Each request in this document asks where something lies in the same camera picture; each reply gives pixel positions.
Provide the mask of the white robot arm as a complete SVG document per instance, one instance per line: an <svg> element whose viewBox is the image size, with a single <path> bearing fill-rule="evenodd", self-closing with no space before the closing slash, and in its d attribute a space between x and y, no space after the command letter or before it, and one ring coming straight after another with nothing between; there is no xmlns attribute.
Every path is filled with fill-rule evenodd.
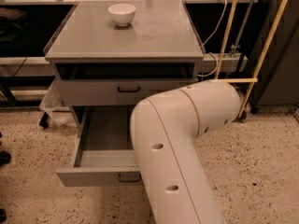
<svg viewBox="0 0 299 224"><path fill-rule="evenodd" d="M235 88L216 79L135 106L132 144L156 224L226 224L194 140L234 121L239 107Z"/></svg>

